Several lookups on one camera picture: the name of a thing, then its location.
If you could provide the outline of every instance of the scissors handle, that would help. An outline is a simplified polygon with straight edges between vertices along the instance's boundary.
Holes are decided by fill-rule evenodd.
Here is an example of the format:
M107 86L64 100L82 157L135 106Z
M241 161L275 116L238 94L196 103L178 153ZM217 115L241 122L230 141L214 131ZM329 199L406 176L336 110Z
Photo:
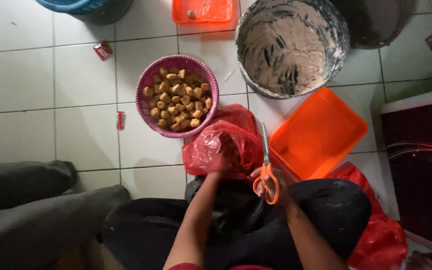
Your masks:
M265 181L263 180L264 175L268 174L271 179L273 179L274 182L274 188L275 188L275 192L274 192L274 199L271 200L271 197L269 196L269 192L268 192L268 186L266 185ZM264 186L264 189L266 190L266 194L265 194L265 199L266 202L268 204L275 204L277 203L278 199L279 199L279 182L277 180L277 178L275 177L275 175L273 174L273 166L271 166L271 163L269 163L268 165L266 164L262 164L262 170L261 170L261 175L256 178L256 180L252 183L252 190L258 194L258 184L259 181L262 181L262 185Z

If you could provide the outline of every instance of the flour batter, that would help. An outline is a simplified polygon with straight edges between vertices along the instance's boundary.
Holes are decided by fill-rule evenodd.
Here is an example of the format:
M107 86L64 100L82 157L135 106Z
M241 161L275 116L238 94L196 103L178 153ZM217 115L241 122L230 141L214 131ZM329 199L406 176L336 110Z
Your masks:
M261 87L277 94L303 94L325 83L326 52L335 50L337 32L328 30L314 7L288 2L274 0L254 11L241 26L245 39L238 45L239 55L248 76Z

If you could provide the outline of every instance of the plastic bag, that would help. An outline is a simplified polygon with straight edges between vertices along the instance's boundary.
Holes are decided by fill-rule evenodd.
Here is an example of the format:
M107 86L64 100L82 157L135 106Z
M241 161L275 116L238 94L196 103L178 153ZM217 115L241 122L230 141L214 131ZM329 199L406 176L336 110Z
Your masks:
M408 255L403 229L387 217L363 173L351 162L331 172L327 178L341 178L360 186L371 202L371 217L347 263L358 270L400 269Z
M221 148L220 136L227 133L237 146L240 167L225 175L247 179L263 163L263 139L252 112L239 104L218 108L209 126L191 137L182 147L184 169L190 175L207 175L214 155Z

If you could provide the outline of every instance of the pink plastic basket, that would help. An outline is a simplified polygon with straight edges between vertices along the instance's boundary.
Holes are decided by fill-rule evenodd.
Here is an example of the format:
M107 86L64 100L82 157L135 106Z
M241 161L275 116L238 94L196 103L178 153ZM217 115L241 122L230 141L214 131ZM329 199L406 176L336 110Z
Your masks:
M213 101L213 106L199 127L187 132L171 132L169 130L160 128L156 125L157 122L151 119L150 108L148 105L148 102L151 100L151 98L143 95L143 89L153 83L153 76L159 74L159 67L164 67L168 70L172 67L177 67L179 69L185 69L188 72L198 71L200 76L211 84L211 99ZM141 74L138 85L136 86L136 108L138 109L142 119L154 131L168 138L185 138L201 132L209 124L211 119L213 119L216 108L218 107L218 102L218 83L216 82L213 72L211 72L207 65L201 63L201 61L198 61L197 59L187 55L175 54L162 57L155 61Z

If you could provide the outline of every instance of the orange scissors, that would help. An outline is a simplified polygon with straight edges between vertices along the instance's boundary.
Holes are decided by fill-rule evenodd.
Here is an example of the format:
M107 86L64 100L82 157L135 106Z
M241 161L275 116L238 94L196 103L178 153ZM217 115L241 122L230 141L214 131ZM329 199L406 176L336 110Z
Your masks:
M261 175L258 178L256 178L256 180L252 183L252 189L256 194L258 194L258 183L259 181L262 181L262 185L266 190L266 194L265 194L266 202L268 204L275 204L279 199L279 182L276 179L275 175L273 174L273 166L271 166L271 162L269 162L268 136L266 134L266 126L264 122L262 123L262 151L263 151L264 163L262 164ZM263 180L263 176L266 174L268 174L274 181L275 194L273 200L271 200L271 198L269 197L268 186Z

